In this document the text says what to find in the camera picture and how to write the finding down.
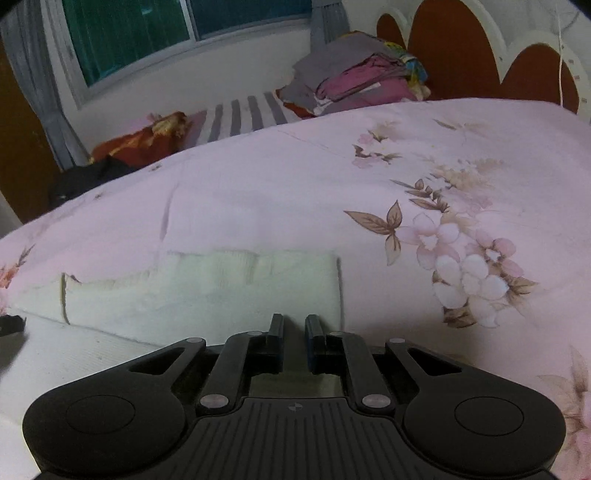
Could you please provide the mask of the right grey curtain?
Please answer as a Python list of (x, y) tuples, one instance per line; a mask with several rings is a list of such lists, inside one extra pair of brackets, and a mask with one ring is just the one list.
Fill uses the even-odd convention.
[(349, 33), (349, 17), (341, 0), (311, 1), (311, 50)]

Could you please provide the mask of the brown wooden door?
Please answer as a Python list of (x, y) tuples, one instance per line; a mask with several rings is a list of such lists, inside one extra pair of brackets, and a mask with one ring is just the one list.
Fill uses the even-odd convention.
[(49, 211), (49, 191), (60, 170), (45, 132), (1, 54), (1, 193), (27, 223)]

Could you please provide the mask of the grey white striped cloth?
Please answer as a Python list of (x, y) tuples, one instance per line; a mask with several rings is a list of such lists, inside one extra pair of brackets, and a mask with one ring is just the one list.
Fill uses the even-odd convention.
[(188, 148), (204, 145), (300, 120), (276, 93), (266, 91), (222, 102), (191, 115), (185, 145)]

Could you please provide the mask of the black garment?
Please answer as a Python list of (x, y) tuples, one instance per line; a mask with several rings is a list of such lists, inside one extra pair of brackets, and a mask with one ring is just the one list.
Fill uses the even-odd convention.
[(129, 166), (110, 155), (87, 166), (68, 169), (58, 176), (49, 189), (49, 210), (54, 210), (96, 187), (137, 170), (137, 167)]

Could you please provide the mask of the grey curtain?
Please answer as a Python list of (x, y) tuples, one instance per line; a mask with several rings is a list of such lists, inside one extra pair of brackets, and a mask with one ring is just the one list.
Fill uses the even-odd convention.
[(311, 50), (349, 33), (349, 17), (341, 0), (311, 1)]
[(88, 153), (63, 112), (41, 4), (17, 3), (1, 20), (1, 38), (17, 84), (40, 121), (58, 167), (67, 170), (86, 164)]

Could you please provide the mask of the red white scalloped headboard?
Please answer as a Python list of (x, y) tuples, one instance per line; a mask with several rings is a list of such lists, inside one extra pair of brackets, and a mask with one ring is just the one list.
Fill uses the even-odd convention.
[(409, 17), (389, 6), (376, 33), (418, 57), (432, 100), (543, 101), (590, 120), (590, 77), (560, 33), (530, 30), (508, 43), (480, 1), (422, 1)]

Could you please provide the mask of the aluminium framed window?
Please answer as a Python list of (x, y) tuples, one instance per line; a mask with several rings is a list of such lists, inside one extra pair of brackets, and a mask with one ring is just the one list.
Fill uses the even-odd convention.
[(310, 1), (58, 0), (46, 8), (77, 107), (212, 38), (311, 17)]

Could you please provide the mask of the cream knitted sweater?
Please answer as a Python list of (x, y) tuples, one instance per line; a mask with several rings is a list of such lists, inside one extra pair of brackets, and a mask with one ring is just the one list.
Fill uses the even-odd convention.
[(303, 252), (170, 253), (152, 269), (87, 283), (62, 273), (11, 287), (1, 309), (25, 321), (1, 341), (1, 416), (15, 425), (46, 391), (187, 337), (221, 344), (266, 329), (276, 313), (294, 336), (310, 314), (342, 327), (338, 260)]

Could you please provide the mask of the pink floral bed sheet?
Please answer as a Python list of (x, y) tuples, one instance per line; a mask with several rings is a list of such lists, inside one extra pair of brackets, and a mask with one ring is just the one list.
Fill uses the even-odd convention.
[[(536, 389), (590, 475), (590, 125), (549, 103), (463, 99), (332, 114), (204, 144), (1, 242), (1, 297), (170, 253), (331, 254), (342, 327), (405, 338)], [(1, 416), (1, 475), (37, 466)]]

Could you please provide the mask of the left grey curtain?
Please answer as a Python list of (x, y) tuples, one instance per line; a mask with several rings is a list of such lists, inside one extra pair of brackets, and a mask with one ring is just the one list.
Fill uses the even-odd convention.
[(17, 3), (1, 20), (1, 38), (17, 84), (40, 121), (58, 167), (67, 170), (86, 164), (88, 153), (63, 112), (41, 4)]

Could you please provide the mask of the pile of folded clothes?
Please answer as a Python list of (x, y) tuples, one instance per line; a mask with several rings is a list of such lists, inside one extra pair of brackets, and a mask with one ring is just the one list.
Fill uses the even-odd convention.
[(320, 117), (431, 96), (427, 71), (398, 43), (353, 32), (297, 61), (294, 77), (276, 90), (301, 118)]

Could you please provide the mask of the red orange patterned cloth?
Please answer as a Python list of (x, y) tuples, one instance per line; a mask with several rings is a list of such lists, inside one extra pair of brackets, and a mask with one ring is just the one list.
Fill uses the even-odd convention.
[(192, 122), (183, 112), (154, 118), (146, 127), (97, 145), (90, 162), (116, 159), (129, 167), (143, 168), (181, 150)]

